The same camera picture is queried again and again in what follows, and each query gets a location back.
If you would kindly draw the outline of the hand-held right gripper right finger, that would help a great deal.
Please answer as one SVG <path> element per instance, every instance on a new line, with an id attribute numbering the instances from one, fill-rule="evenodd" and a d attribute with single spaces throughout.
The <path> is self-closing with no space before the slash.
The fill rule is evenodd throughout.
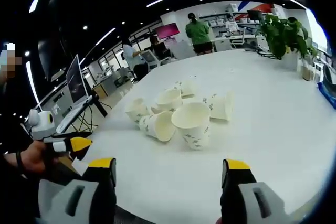
<path id="1" fill-rule="evenodd" d="M 291 223 L 284 201 L 242 161 L 223 160 L 220 204 L 220 223 Z"/>

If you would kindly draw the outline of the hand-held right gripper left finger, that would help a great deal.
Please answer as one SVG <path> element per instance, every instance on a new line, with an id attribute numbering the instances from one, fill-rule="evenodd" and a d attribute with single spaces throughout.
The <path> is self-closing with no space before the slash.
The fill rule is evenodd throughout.
<path id="1" fill-rule="evenodd" d="M 80 179 L 60 185 L 42 179 L 38 189 L 37 223 L 114 223 L 117 207 L 116 159 L 88 164 Z"/>

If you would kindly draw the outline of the person's left hand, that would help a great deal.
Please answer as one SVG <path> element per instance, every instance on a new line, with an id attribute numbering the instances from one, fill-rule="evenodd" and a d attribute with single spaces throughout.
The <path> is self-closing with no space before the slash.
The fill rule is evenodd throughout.
<path id="1" fill-rule="evenodd" d="M 61 158 L 68 158 L 65 153 L 49 153 L 42 141 L 33 141 L 24 151 L 16 153 L 18 167 L 24 174 L 41 174 L 46 171 L 47 165 L 55 165 Z"/>

